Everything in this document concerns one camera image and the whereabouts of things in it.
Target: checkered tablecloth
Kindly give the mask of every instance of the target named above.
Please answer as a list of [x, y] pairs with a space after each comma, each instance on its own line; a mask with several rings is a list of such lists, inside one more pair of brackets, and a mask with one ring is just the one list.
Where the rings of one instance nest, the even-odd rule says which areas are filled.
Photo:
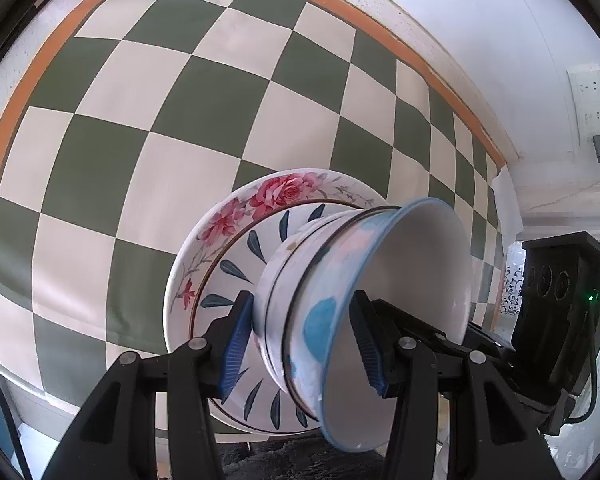
[[105, 0], [5, 158], [0, 369], [71, 410], [126, 348], [165, 352], [162, 297], [190, 229], [233, 189], [298, 167], [452, 205], [472, 316], [490, 324], [496, 164], [413, 68], [307, 0]]

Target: silver screw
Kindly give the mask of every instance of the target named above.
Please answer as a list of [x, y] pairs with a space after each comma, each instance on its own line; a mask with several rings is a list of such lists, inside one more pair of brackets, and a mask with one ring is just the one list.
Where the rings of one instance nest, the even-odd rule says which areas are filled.
[[471, 359], [471, 361], [476, 363], [477, 365], [481, 365], [487, 360], [487, 356], [479, 350], [474, 350], [469, 354], [469, 359]]
[[413, 350], [418, 343], [413, 337], [401, 337], [398, 339], [398, 345], [405, 350]]
[[203, 337], [195, 337], [189, 340], [189, 348], [192, 350], [202, 350], [206, 346], [206, 339]]
[[136, 360], [135, 352], [124, 352], [120, 354], [120, 364], [129, 365]]

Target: wall socket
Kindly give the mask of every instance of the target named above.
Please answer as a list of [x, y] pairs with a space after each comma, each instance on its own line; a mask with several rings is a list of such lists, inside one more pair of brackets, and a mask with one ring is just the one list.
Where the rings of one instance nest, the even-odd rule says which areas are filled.
[[570, 66], [567, 74], [578, 118], [578, 142], [582, 145], [600, 135], [600, 67], [596, 63]]

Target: black fur fabric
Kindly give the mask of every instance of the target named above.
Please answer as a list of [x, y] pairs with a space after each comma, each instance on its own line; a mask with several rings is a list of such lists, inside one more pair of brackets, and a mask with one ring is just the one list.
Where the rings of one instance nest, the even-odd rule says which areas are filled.
[[322, 436], [218, 445], [227, 480], [375, 480], [383, 458], [344, 453]]

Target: red flower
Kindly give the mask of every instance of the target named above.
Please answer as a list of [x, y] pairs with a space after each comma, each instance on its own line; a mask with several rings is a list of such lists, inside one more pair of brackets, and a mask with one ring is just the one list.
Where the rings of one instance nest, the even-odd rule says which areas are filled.
[[280, 206], [306, 200], [320, 183], [316, 173], [291, 173], [264, 181], [249, 200], [249, 205], [255, 208], [253, 219], [257, 220]]
[[235, 235], [235, 227], [244, 217], [245, 208], [246, 204], [240, 203], [237, 198], [223, 205], [222, 209], [211, 217], [200, 235], [200, 240], [204, 241], [206, 246], [212, 246], [221, 235]]
[[177, 298], [184, 301], [184, 310], [187, 309], [191, 300], [193, 300], [193, 298], [196, 297], [196, 291], [191, 290], [191, 285], [192, 285], [191, 280], [190, 279], [187, 280], [187, 283], [184, 286], [184, 290], [180, 294], [177, 295]]

